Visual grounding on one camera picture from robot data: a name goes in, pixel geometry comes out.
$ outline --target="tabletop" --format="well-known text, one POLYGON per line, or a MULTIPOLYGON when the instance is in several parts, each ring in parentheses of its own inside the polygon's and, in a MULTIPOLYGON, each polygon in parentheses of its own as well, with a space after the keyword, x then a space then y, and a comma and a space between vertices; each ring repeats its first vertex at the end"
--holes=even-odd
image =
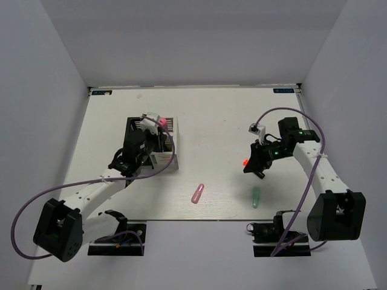
MULTIPOLYGON (((294 158, 275 161, 262 180, 243 174, 256 139, 249 126, 278 106, 299 109, 296 94, 275 94, 272 88, 153 88, 91 95, 65 183, 98 178, 122 147, 126 119, 156 112, 178 118, 179 169, 133 182, 92 216, 113 209, 132 221, 272 219, 279 210, 296 208, 307 183, 294 158), (205 189, 193 204, 201 183, 205 189), (261 188, 258 208, 252 207, 254 186, 261 188)), ((272 112, 261 123, 278 136, 278 121, 293 116, 305 128, 302 117, 290 111, 272 112)), ((61 198, 79 189, 66 188, 61 198)), ((315 202, 310 191, 302 210, 315 202)))
MULTIPOLYGON (((262 180, 242 172, 255 140, 249 125, 277 106, 299 108, 295 94, 269 88, 114 89, 111 95, 91 95, 66 182, 100 176, 122 146, 126 118, 149 111, 178 117, 180 168, 134 181, 97 210, 147 221, 143 257, 87 256, 84 245, 67 263, 54 257, 34 261, 28 283, 46 290, 375 288, 360 240, 328 242, 311 257, 254 257, 246 225, 296 208, 307 183, 294 158, 275 161, 262 180), (193 204, 200 183, 205 189, 193 204), (261 188, 258 208, 252 207, 254 186, 261 188)), ((272 112, 262 124, 278 135, 277 122, 291 116, 297 115, 272 112)), ((299 124, 305 126, 301 117, 299 124)), ((77 190, 66 188, 61 197, 77 190)), ((302 210, 314 201, 311 189, 302 210)), ((45 251, 38 248, 40 254, 45 251)))

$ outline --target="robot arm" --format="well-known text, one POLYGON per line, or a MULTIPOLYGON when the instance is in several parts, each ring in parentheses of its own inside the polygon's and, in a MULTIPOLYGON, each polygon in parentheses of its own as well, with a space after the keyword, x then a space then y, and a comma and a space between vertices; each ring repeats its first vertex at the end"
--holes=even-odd
MULTIPOLYGON (((278 125, 281 139, 274 142, 266 139, 264 126, 254 128, 254 124, 251 125, 249 131, 258 135, 258 139, 251 145, 252 154, 244 172, 263 178, 263 170, 269 169, 274 160, 294 156, 310 176, 321 148, 319 137, 313 130, 300 129, 295 117, 285 118, 278 125)), ((309 214, 301 212, 297 216, 290 231, 309 234, 315 241, 357 239, 365 211, 364 195, 352 192, 325 156, 314 173, 312 188, 319 195, 315 205, 309 214)), ((280 211, 275 216, 279 235, 292 215, 293 211, 280 211)))
MULTIPOLYGON (((147 117, 162 123, 159 115, 147 117)), ((108 210, 96 217, 90 214, 133 180, 109 181, 110 178, 137 177, 152 152, 163 152, 166 135, 155 123, 128 119, 123 148, 114 155, 102 174, 105 182, 89 184, 81 191, 58 201, 50 199, 43 207, 33 241, 63 262, 72 259, 80 247, 103 236, 126 230, 127 218, 108 210)))

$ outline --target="pink marker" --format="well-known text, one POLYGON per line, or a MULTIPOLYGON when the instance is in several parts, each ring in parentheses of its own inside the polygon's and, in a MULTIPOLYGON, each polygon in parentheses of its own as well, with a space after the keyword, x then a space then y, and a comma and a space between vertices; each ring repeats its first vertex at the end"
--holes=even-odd
POLYGON ((160 118, 160 124, 163 126, 163 127, 165 127, 165 126, 167 126, 167 119, 165 119, 165 118, 160 118))
POLYGON ((193 194, 192 198, 191 198, 191 201, 194 203, 194 204, 197 204, 198 201, 199 201, 199 198, 201 196, 201 193, 203 192, 204 190, 204 184, 201 183, 199 184, 198 188, 196 189, 195 193, 193 194))

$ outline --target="purple cable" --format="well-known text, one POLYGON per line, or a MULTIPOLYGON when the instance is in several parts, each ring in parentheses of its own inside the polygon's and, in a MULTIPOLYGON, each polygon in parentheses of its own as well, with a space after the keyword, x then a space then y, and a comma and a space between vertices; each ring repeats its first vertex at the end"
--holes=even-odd
MULTIPOLYGON (((290 246, 291 244, 297 242, 299 239, 301 239, 301 238, 303 238, 303 237, 306 237, 306 236, 307 236, 306 234, 300 234, 299 236, 295 237, 293 240, 290 240, 289 242, 287 242, 286 244, 284 244, 283 247, 286 248, 286 247, 290 246)), ((317 246, 315 246, 315 247, 313 247, 313 248, 310 248, 310 249, 308 249, 308 250, 297 250, 297 252, 312 252, 312 251, 314 251, 314 250, 316 250, 316 249, 321 248, 321 247, 324 246, 326 243, 327 243, 327 242, 324 241, 324 242, 322 242, 320 245, 317 245, 317 246)))
MULTIPOLYGON (((320 132, 320 135, 321 135, 321 150, 320 150, 320 154, 323 154, 324 149, 325 149, 325 135, 322 132, 321 127, 318 125, 318 123, 313 118, 311 118, 310 116, 308 116, 307 114, 305 114, 304 112, 302 112, 300 110, 293 109, 293 108, 287 108, 287 107, 278 107, 278 108, 273 108, 273 109, 267 110, 266 112, 264 112, 260 116, 260 118, 255 123, 255 126, 257 126, 259 124, 259 122, 262 120, 262 118, 265 117, 268 113, 273 112, 273 111, 277 111, 277 110, 293 111, 293 112, 300 113, 304 117, 307 117, 318 128, 318 130, 320 132)), ((274 248, 273 252, 271 253, 270 257, 274 257, 275 255, 277 255, 278 252, 280 252, 280 250, 282 250, 285 247, 287 247, 286 244, 283 245, 283 246, 281 246, 281 244, 283 243, 286 235, 288 234, 290 227, 293 225, 294 221, 296 220, 297 215, 301 211, 301 207, 304 204, 304 201, 305 201, 305 199, 306 199, 306 197, 308 195, 309 189, 310 189, 310 187, 312 185, 313 176, 314 176, 314 173, 316 172, 317 166, 319 165, 320 159, 321 159, 321 155, 317 156, 316 161, 314 162, 313 168, 312 168, 312 170, 310 172, 309 180, 308 180, 307 186, 306 186, 306 188, 304 190, 304 194, 302 195, 301 200, 298 203, 296 211, 294 212, 293 216, 291 217, 291 219, 289 221, 289 224, 287 225, 284 233, 282 234, 281 238, 279 239, 279 241, 278 241, 276 247, 274 248)))
POLYGON ((118 237, 118 236, 121 236, 122 234, 133 234, 133 235, 135 235, 137 240, 138 240, 138 242, 140 243, 141 254, 142 254, 142 256, 144 256, 144 245, 143 245, 143 242, 141 241, 140 236, 135 231, 122 231, 121 233, 113 234, 112 236, 100 237, 99 239, 96 240, 96 242, 103 242, 104 240, 110 240, 113 237, 118 237))
MULTIPOLYGON (((20 215, 22 214, 22 212, 25 210, 26 207, 28 207, 35 199, 37 198, 40 198, 42 195, 45 195, 49 192, 53 192, 55 190, 58 190, 58 189, 65 189, 67 187, 72 187, 72 186, 77 186, 77 185, 84 185, 84 184, 94 184, 94 183, 100 183, 100 182, 105 182, 105 181, 119 181, 119 180, 138 180, 138 179, 146 179, 146 178, 150 178, 150 177, 153 177, 159 173, 161 173, 162 171, 166 170, 168 168, 168 166, 170 166, 170 164, 173 162, 174 158, 175 158, 175 143, 174 143, 174 140, 172 138, 172 136, 170 135, 170 133, 168 132, 168 129, 166 129, 164 126, 162 126, 160 124, 160 122, 158 121, 155 121, 147 116, 143 116, 144 119, 147 119, 149 121, 152 121, 154 123, 156 123, 157 125, 160 126, 160 128, 166 133, 167 137, 169 138, 169 141, 171 141, 171 145, 172 145, 172 155, 171 155, 171 158, 170 160, 168 161, 168 163, 163 167, 161 168, 159 171, 156 171, 154 173, 151 173, 149 175, 144 175, 144 176, 136 176, 136 177, 114 177, 114 178, 100 178, 100 179, 92 179, 92 180, 86 180, 86 181, 79 181, 79 182, 74 182, 74 183, 69 183, 69 184, 63 184, 63 185, 59 185, 59 186, 55 186, 53 188, 50 188, 50 189, 47 189, 47 190, 44 190, 43 192, 40 192, 38 193, 36 196, 32 197, 30 200, 28 200, 22 207, 21 209, 16 213, 16 216, 15 218, 13 219, 13 222, 12 222, 12 226, 11 226, 11 243, 12 243, 12 247, 13 249, 16 251, 16 253, 25 258, 25 259, 28 259, 28 260, 40 260, 40 259, 44 259, 44 258, 47 258, 47 257, 50 257, 52 256, 51 254, 47 254, 47 255, 43 255, 43 256, 29 256, 29 255, 26 255, 24 254, 18 247, 18 245, 16 244, 16 240, 15 240, 15 228, 16 228, 16 223, 18 222, 18 219, 20 217, 20 215)), ((123 234, 125 232, 122 232, 122 233, 117 233, 111 237, 108 237, 109 239, 114 237, 114 236, 119 236, 121 234, 123 234)))

